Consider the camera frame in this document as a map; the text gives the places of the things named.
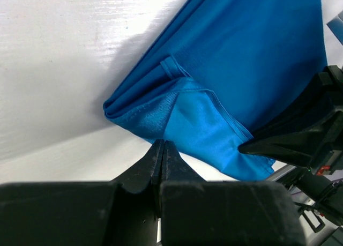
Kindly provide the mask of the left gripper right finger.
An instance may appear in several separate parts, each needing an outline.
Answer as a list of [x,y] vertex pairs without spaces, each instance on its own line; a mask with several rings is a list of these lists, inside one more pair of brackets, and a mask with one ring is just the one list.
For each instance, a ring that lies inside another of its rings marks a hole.
[[305,245],[292,198],[277,182],[208,182],[186,175],[174,143],[163,150],[163,245]]

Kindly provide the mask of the blue cloth napkin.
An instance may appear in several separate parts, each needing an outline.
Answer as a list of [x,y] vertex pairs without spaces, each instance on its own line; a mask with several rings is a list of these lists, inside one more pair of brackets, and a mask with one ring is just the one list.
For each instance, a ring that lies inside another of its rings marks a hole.
[[321,0],[188,0],[103,110],[149,142],[263,180],[274,161],[239,145],[325,65]]

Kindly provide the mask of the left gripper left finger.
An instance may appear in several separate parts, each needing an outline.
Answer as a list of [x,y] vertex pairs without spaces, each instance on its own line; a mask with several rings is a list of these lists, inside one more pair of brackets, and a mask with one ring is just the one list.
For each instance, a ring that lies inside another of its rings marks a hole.
[[1,245],[156,245],[164,142],[111,181],[1,185]]

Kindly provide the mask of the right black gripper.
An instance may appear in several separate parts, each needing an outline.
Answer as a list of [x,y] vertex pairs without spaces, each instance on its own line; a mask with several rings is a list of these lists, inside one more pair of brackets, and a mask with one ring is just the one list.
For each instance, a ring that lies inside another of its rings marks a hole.
[[[315,120],[302,118],[323,95],[329,95],[333,114]],[[327,66],[313,76],[303,92],[278,116],[253,132],[254,139],[240,145],[239,152],[265,156],[295,168],[284,176],[284,186],[300,189],[315,203],[297,203],[298,212],[309,221],[305,211],[325,217],[337,226],[342,225],[342,182],[332,182],[326,175],[342,170],[342,70]]]

